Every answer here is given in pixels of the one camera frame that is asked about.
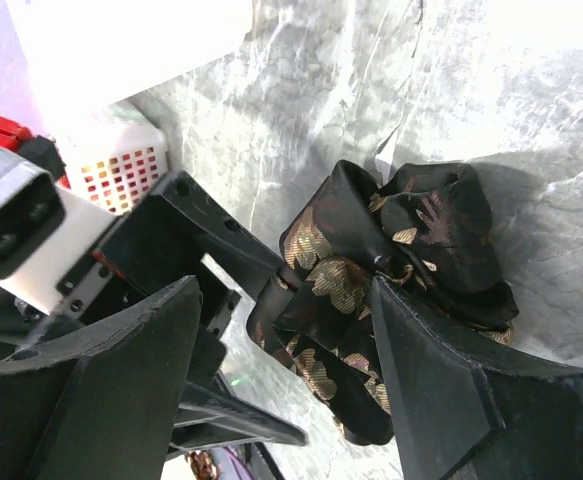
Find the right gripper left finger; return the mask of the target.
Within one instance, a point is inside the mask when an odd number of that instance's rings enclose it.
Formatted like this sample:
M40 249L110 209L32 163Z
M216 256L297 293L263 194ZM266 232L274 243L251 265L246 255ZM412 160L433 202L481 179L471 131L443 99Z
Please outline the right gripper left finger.
M200 319L185 277L0 361L0 479L161 476Z

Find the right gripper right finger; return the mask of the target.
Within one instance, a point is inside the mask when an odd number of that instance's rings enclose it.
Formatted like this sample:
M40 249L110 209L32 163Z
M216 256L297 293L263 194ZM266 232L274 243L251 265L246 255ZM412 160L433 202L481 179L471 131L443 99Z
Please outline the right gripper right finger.
M583 479L583 368L496 343L382 278L378 356L408 479Z

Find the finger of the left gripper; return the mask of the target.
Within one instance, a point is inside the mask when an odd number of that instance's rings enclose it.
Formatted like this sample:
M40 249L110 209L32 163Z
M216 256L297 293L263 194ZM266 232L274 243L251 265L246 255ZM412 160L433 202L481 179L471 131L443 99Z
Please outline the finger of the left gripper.
M222 375L187 375L174 419L168 460L196 450L269 442L304 446L306 433L235 396Z

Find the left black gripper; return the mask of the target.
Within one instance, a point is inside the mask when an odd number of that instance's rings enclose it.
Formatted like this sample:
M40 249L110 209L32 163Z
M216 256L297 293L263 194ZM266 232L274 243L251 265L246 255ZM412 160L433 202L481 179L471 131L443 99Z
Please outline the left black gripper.
M185 171L164 175L148 192L159 213L130 213L90 247L59 287L60 337L118 313L185 276L200 288L200 326L189 380L211 380L226 347L220 335L240 300L204 265L204 254L253 300L282 266L281 257L231 216Z

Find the dark floral patterned tie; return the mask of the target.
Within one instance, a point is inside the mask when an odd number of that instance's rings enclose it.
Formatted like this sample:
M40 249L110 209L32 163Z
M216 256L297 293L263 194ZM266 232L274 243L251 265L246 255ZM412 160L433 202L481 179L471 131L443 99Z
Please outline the dark floral patterned tie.
M250 340L298 376L355 445L394 435L379 349L387 322L439 316L509 344L519 308L467 163L402 165L385 182L342 160L280 237L281 265L247 320Z

